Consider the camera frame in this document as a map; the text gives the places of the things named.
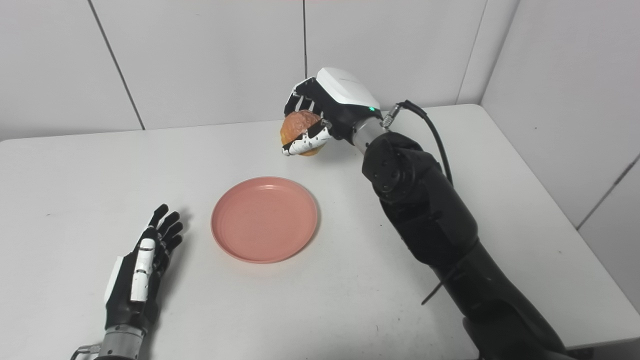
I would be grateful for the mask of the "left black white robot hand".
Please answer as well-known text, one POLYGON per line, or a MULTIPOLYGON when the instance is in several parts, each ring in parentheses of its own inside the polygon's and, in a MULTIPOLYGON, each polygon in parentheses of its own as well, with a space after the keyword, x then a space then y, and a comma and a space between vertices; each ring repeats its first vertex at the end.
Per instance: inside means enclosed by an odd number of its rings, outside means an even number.
POLYGON ((147 332, 158 321, 158 293, 174 250, 183 241, 180 214, 163 203, 154 210, 135 247, 123 256, 105 303, 105 330, 130 326, 147 332))

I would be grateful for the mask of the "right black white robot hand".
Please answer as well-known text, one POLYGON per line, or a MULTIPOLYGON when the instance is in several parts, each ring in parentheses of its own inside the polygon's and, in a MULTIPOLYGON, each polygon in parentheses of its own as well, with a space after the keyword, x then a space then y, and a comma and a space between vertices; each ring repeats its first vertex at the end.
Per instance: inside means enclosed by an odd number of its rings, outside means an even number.
POLYGON ((323 67, 315 77, 295 85, 284 113, 319 117, 282 145, 281 152, 286 157, 316 150, 329 139, 347 141, 363 154, 374 139, 386 132, 381 125, 380 103, 349 71, 334 67, 323 67))

